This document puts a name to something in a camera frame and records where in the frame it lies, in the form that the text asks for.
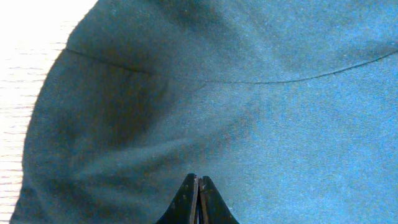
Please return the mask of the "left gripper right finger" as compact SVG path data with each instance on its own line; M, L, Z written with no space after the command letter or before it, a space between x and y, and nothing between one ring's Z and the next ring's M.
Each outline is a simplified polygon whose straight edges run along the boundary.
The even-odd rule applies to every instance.
M208 176L199 179L198 223L239 224Z

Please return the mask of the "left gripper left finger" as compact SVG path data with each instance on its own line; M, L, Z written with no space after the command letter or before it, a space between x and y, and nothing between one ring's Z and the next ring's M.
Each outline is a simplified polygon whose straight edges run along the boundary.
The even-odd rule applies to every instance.
M188 174L156 224L194 224L197 219L198 177Z

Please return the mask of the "black t-shirt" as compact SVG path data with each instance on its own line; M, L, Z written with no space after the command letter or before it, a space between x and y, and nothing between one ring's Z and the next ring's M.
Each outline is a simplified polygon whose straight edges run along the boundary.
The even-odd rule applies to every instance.
M25 137L12 223L397 222L397 2L98 1Z

